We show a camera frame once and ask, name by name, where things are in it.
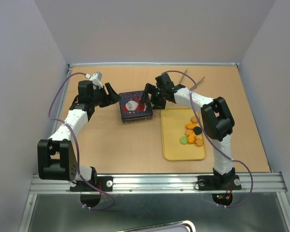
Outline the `metal serving tongs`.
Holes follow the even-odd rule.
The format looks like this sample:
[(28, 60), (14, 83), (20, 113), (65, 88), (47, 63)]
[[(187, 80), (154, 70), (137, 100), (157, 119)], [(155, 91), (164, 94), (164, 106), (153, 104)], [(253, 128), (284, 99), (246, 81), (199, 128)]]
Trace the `metal serving tongs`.
[[(188, 87), (189, 89), (196, 89), (198, 87), (199, 84), (202, 83), (202, 81), (205, 79), (205, 76), (202, 77), (198, 82), (196, 82), (192, 77), (190, 77), (188, 74), (188, 68), (185, 69), (185, 71), (182, 73), (182, 77), (180, 79), (179, 84), (185, 85), (186, 87)], [(191, 85), (187, 84), (186, 80), (190, 80), (192, 82)]]

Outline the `gold tin lid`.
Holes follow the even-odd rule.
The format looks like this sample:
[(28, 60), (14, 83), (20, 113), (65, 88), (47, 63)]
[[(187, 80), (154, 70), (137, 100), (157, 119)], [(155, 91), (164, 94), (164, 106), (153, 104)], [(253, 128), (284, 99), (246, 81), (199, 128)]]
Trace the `gold tin lid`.
[(119, 93), (119, 96), (121, 97), (121, 100), (119, 101), (121, 116), (153, 114), (152, 106), (149, 100), (145, 104), (139, 103), (142, 95), (143, 90)]

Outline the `square cookie tin box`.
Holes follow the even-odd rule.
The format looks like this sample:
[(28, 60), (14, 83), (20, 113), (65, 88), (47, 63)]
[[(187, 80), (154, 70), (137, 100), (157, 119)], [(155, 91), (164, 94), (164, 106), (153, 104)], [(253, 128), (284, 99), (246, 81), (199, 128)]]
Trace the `square cookie tin box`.
[(147, 120), (151, 120), (153, 117), (153, 114), (148, 114), (148, 115), (122, 115), (121, 120), (124, 125), (126, 124), (131, 124), (131, 123), (138, 123), (138, 122), (143, 122)]

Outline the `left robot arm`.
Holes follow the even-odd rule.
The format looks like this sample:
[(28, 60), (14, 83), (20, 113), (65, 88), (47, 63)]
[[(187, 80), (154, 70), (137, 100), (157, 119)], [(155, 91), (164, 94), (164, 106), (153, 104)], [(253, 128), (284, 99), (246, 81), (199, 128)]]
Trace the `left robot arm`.
[(65, 120), (59, 119), (59, 128), (48, 139), (37, 144), (38, 175), (44, 180), (81, 181), (86, 190), (97, 189), (98, 179), (94, 167), (80, 165), (77, 135), (95, 112), (119, 102), (121, 97), (110, 83), (103, 85), (85, 80), (78, 83), (75, 96)]

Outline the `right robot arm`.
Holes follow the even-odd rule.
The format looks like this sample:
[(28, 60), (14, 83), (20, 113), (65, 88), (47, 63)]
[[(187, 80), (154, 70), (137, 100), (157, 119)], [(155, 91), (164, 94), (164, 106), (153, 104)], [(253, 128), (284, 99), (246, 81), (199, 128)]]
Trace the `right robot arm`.
[(231, 134), (235, 121), (224, 98), (209, 98), (197, 94), (197, 87), (175, 85), (166, 71), (156, 79), (156, 84), (147, 83), (140, 102), (150, 101), (154, 107), (164, 109), (166, 102), (191, 108), (203, 135), (214, 149), (213, 175), (198, 176), (199, 190), (234, 190), (235, 168), (231, 156)]

